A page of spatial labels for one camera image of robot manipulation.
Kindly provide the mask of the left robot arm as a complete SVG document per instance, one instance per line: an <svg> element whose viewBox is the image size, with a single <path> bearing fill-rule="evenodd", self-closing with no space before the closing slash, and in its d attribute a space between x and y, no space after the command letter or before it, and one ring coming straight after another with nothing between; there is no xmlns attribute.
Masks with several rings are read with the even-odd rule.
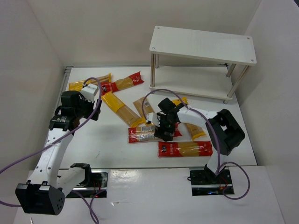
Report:
<svg viewBox="0 0 299 224"><path fill-rule="evenodd" d="M65 197L76 185L86 186L92 181L89 164L74 163L64 176L59 168L80 120L98 120L101 101L95 99L97 87L81 91L65 91L61 105L50 120L48 138L38 164L26 183L15 189L17 199L27 214L58 215Z"/></svg>

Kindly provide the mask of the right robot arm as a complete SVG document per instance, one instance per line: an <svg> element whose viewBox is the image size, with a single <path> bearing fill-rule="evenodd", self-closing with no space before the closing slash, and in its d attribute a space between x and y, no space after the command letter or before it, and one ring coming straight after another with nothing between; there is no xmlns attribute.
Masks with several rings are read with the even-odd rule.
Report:
<svg viewBox="0 0 299 224"><path fill-rule="evenodd" d="M180 100L178 105L170 99L162 100L160 112L149 113L146 122L156 126L155 135L164 141L171 141L177 123L205 127L213 146L213 153L205 170L218 176L228 164L228 156L245 139L245 133L227 109L219 112L205 111L189 106Z"/></svg>

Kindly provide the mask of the red spaghetti bag with label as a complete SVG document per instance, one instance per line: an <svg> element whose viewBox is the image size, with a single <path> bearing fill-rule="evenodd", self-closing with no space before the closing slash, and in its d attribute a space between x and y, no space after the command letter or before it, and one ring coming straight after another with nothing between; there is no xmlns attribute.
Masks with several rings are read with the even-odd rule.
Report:
<svg viewBox="0 0 299 224"><path fill-rule="evenodd" d="M163 141L155 137L155 126L139 126L128 128L128 143Z"/></svg>

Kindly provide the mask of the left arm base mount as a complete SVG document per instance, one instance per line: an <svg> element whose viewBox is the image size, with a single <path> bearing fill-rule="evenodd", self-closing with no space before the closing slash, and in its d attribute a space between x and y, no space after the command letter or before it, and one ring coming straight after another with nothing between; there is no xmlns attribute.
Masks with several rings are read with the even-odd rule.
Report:
<svg viewBox="0 0 299 224"><path fill-rule="evenodd" d="M60 170L57 175L57 186L62 188L66 198L78 198L75 192L85 198L105 198L107 184L107 169L70 168Z"/></svg>

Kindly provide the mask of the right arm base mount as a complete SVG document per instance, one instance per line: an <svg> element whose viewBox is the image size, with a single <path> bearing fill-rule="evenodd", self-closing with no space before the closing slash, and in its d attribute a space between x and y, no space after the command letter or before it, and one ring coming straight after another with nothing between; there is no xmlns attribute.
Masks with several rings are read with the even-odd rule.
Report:
<svg viewBox="0 0 299 224"><path fill-rule="evenodd" d="M234 187L229 169L224 169L217 177L208 177L202 168L189 170L187 180L191 183L192 196L234 195Z"/></svg>

